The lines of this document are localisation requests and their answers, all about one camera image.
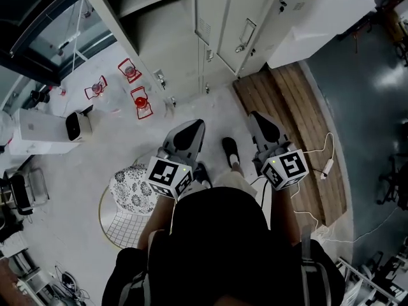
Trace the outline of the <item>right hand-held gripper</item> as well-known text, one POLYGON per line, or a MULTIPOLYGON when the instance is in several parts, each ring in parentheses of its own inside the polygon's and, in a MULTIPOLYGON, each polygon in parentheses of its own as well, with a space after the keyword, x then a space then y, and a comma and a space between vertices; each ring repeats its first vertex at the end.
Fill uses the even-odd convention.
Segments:
POLYGON ((258 175, 276 190, 286 189, 308 175, 303 151, 289 140, 286 130, 270 115, 252 111, 249 127, 257 152, 252 160, 258 175))

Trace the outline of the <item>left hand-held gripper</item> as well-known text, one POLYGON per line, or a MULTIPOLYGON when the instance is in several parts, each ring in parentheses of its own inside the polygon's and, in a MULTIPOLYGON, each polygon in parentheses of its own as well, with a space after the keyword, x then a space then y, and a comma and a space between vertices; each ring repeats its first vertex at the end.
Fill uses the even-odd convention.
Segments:
POLYGON ((183 194, 194 180, 204 136, 202 119, 189 120, 167 134, 145 174, 145 181, 155 193, 175 200, 183 194))

